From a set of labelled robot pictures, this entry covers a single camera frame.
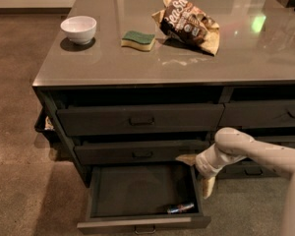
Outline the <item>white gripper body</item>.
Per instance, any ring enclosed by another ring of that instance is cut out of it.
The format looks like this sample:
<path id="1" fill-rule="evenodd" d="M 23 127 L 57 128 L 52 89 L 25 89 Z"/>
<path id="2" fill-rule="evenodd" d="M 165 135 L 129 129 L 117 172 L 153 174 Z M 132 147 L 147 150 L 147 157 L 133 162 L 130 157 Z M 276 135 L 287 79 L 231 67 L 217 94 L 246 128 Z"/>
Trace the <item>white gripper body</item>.
<path id="1" fill-rule="evenodd" d="M 196 156 L 196 168 L 207 179 L 215 177 L 224 166 L 243 160 L 243 155 L 229 154 L 213 144 Z"/>

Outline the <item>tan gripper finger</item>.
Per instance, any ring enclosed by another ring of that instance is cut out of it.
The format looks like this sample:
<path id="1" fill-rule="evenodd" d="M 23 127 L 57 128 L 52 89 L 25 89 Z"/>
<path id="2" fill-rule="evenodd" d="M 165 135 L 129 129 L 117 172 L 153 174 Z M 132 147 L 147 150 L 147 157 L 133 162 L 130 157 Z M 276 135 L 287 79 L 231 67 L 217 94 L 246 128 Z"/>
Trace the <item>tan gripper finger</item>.
<path id="1" fill-rule="evenodd" d="M 211 196 L 214 184 L 215 184 L 214 177 L 204 178 L 202 180 L 202 189 L 203 189 L 203 198 L 204 199 L 207 199 Z"/>
<path id="2" fill-rule="evenodd" d="M 195 154 L 181 154 L 176 157 L 177 161 L 183 162 L 189 166 L 196 164 L 196 155 Z"/>

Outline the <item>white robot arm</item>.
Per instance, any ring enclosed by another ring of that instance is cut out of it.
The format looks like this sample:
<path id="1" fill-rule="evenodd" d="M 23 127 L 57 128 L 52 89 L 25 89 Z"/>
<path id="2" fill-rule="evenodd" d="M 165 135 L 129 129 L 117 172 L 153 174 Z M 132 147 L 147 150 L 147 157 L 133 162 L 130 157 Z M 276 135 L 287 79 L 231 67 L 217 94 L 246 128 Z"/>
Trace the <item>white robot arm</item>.
<path id="1" fill-rule="evenodd" d="M 234 128 L 222 128 L 214 136 L 214 143 L 198 154 L 181 154 L 178 161 L 195 166 L 203 176 L 203 197 L 213 190 L 215 177 L 227 165 L 244 158 L 289 180 L 279 236 L 295 236 L 295 148 L 283 147 L 255 140 Z"/>

